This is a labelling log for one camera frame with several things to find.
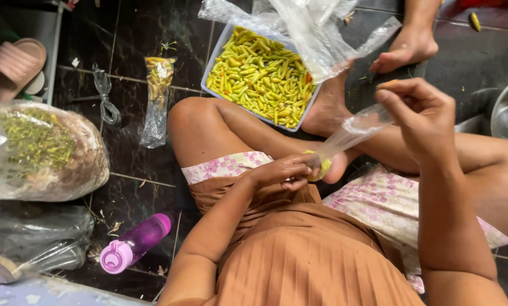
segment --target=white plastic tray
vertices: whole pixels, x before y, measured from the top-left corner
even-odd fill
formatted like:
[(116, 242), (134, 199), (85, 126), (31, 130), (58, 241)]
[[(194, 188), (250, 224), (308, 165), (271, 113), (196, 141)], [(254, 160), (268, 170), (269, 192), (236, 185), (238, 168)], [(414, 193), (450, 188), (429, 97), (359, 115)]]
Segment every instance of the white plastic tray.
[[(203, 88), (204, 91), (210, 93), (211, 95), (213, 95), (213, 96), (215, 96), (217, 98), (221, 98), (221, 99), (223, 99), (223, 97), (221, 95), (219, 95), (219, 94), (213, 92), (212, 90), (210, 90), (209, 88), (207, 88), (207, 77), (209, 76), (210, 71), (214, 67), (215, 59), (218, 56), (220, 56), (220, 54), (222, 54), (222, 52), (223, 52), (222, 47), (230, 39), (231, 35), (233, 34), (234, 28), (235, 28), (234, 25), (227, 24), (226, 27), (223, 29), (222, 35), (218, 39), (218, 42), (217, 42), (216, 46), (214, 46), (213, 54), (210, 55), (209, 63), (207, 64), (207, 67), (205, 67), (205, 73), (203, 74), (203, 79), (201, 79), (201, 88)], [(266, 33), (263, 33), (263, 32), (260, 32), (260, 31), (257, 31), (257, 34), (262, 35), (262, 36), (267, 37), (267, 38), (272, 39), (272, 40), (279, 41), (277, 38), (275, 38), (275, 37), (273, 37), (271, 35), (267, 35)], [(289, 49), (289, 50), (294, 51), (296, 53), (298, 52), (298, 50), (295, 48), (294, 45), (292, 45), (292, 44), (286, 44), (285, 42), (282, 42), (282, 41), (279, 41), (279, 42), (282, 43), (283, 45), (285, 45), (286, 49)], [(287, 127), (285, 127), (283, 125), (280, 125), (280, 124), (278, 124), (277, 126), (279, 128), (281, 128), (281, 129), (286, 129), (287, 131), (291, 131), (291, 132), (296, 132), (297, 130), (299, 130), (299, 127), (301, 126), (301, 123), (303, 123), (303, 119), (305, 119), (305, 116), (307, 115), (307, 112), (309, 111), (309, 109), (311, 109), (311, 106), (314, 103), (314, 100), (316, 99), (319, 90), (320, 90), (320, 85), (317, 85), (317, 87), (314, 89), (313, 97), (309, 101), (309, 104), (305, 107), (305, 112), (303, 113), (303, 116), (301, 116), (301, 119), (299, 119), (299, 122), (298, 122), (298, 124), (296, 125), (295, 128), (289, 129), (289, 128), (287, 128)], [(257, 114), (251, 112), (248, 109), (246, 109), (246, 110), (248, 112), (250, 112), (252, 115), (258, 117), (259, 119), (261, 119), (261, 120), (263, 120), (263, 121), (265, 121), (267, 123), (270, 123), (272, 125), (275, 124), (270, 119), (266, 119), (266, 118), (264, 118), (264, 117), (262, 117), (260, 115), (257, 115)]]

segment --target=person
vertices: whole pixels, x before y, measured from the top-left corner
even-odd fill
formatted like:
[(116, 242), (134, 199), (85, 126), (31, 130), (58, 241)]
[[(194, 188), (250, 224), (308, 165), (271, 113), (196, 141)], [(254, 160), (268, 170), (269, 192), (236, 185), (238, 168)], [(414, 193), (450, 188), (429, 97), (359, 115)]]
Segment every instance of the person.
[[(344, 91), (334, 99), (341, 82), (324, 83), (310, 111), (318, 117), (305, 119), (310, 129), (318, 122), (319, 135), (340, 126), (324, 121), (328, 112), (346, 115)], [(508, 141), (454, 134), (454, 100), (421, 79), (381, 84), (375, 98), (399, 127), (334, 157), (324, 180), (336, 181), (360, 152), (420, 175), (418, 255), (429, 303), (508, 305), (477, 218), (508, 237)], [(324, 205), (307, 184), (319, 169), (300, 153), (319, 142), (286, 137), (212, 98), (179, 102), (168, 127), (203, 217), (159, 306), (422, 304), (389, 237)]]
[(389, 73), (401, 66), (416, 64), (439, 50), (433, 27), (441, 0), (405, 0), (403, 27), (388, 52), (376, 59), (370, 71)]

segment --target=hand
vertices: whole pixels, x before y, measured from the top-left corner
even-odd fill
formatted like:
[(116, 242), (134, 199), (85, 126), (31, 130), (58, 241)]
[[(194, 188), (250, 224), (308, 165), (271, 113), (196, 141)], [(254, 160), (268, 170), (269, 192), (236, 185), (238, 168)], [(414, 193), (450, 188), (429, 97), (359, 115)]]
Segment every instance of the hand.
[(318, 174), (319, 168), (313, 171), (305, 164), (318, 159), (316, 154), (291, 155), (254, 168), (247, 173), (247, 177), (252, 180), (256, 190), (273, 184), (281, 184), (283, 188), (296, 191), (308, 184), (309, 174)]
[(375, 99), (394, 116), (417, 163), (441, 164), (456, 156), (453, 98), (413, 78), (380, 84)]

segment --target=plastic container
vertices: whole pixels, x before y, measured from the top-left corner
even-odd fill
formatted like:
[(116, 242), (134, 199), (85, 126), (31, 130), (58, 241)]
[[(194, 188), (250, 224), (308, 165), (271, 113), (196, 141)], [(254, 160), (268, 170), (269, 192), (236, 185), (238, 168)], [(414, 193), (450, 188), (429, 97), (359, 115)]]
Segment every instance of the plastic container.
[(135, 264), (171, 230), (172, 220), (156, 213), (141, 222), (101, 251), (101, 267), (110, 274), (118, 274)]
[[(227, 41), (230, 39), (231, 35), (233, 34), (234, 27), (235, 27), (235, 25), (227, 24), (226, 27), (223, 29), (222, 35), (218, 39), (218, 42), (217, 42), (216, 46), (214, 46), (213, 54), (210, 55), (209, 63), (207, 64), (207, 67), (205, 67), (205, 73), (203, 74), (203, 79), (201, 79), (201, 88), (203, 88), (204, 91), (210, 93), (211, 95), (213, 95), (213, 96), (215, 96), (217, 98), (221, 98), (221, 99), (223, 99), (223, 97), (221, 95), (219, 95), (219, 94), (213, 92), (212, 90), (210, 90), (209, 88), (207, 88), (207, 78), (209, 77), (209, 73), (212, 70), (212, 68), (214, 67), (215, 63), (216, 63), (215, 59), (218, 56), (220, 56), (222, 54), (222, 52), (223, 52), (222, 47), (227, 43)], [(279, 39), (277, 39), (276, 37), (274, 37), (272, 35), (268, 35), (267, 33), (264, 33), (263, 31), (256, 31), (256, 33), (258, 35), (264, 36), (264, 37), (269, 38), (271, 40), (278, 41), (279, 43), (283, 44), (285, 46), (285, 48), (288, 49), (288, 50), (294, 51), (295, 53), (298, 52), (296, 47), (294, 45), (290, 44), (289, 42), (284, 42), (282, 40), (279, 40)], [(287, 128), (287, 127), (285, 127), (283, 125), (280, 125), (280, 124), (277, 125), (277, 126), (279, 128), (281, 128), (281, 129), (286, 129), (287, 131), (291, 131), (291, 132), (296, 132), (297, 130), (299, 130), (299, 127), (301, 126), (301, 123), (303, 123), (303, 119), (305, 119), (305, 117), (307, 116), (307, 113), (309, 112), (309, 109), (311, 109), (311, 106), (314, 103), (314, 100), (317, 98), (319, 90), (320, 90), (320, 84), (318, 84), (316, 89), (314, 89), (313, 97), (309, 101), (309, 104), (307, 105), (307, 107), (305, 107), (305, 113), (303, 113), (303, 116), (301, 116), (301, 119), (299, 119), (299, 123), (296, 125), (295, 128), (289, 129), (289, 128)], [(271, 125), (275, 124), (270, 119), (265, 119), (264, 117), (262, 117), (260, 115), (257, 115), (257, 114), (251, 112), (250, 110), (248, 110), (246, 108), (245, 108), (245, 110), (250, 112), (252, 115), (258, 117), (260, 120), (263, 120), (263, 121), (265, 121), (265, 122), (267, 122), (267, 123), (269, 123)]]

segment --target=brown pleated skirt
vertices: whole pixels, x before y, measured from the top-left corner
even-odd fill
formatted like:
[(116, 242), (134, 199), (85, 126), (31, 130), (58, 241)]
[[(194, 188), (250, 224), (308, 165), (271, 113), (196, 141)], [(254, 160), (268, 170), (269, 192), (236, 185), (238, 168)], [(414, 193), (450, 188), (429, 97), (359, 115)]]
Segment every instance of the brown pleated skirt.
[[(239, 178), (190, 185), (201, 213)], [(216, 305), (424, 305), (402, 274), (399, 251), (323, 206), (315, 185), (257, 192), (218, 271)]]

